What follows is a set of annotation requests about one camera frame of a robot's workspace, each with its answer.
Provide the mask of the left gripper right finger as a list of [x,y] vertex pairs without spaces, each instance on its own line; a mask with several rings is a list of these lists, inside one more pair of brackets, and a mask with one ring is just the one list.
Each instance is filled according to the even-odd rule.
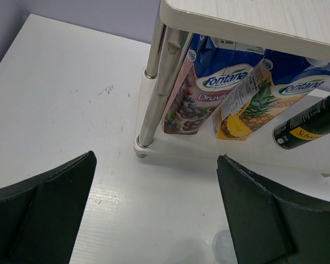
[[330,202],[272,181],[227,155],[217,176],[238,263],[330,263]]

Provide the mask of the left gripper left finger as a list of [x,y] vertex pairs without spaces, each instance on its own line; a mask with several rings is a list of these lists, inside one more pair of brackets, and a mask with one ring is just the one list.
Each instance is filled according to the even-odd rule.
[[69,263],[96,164],[89,151],[0,188],[0,263]]

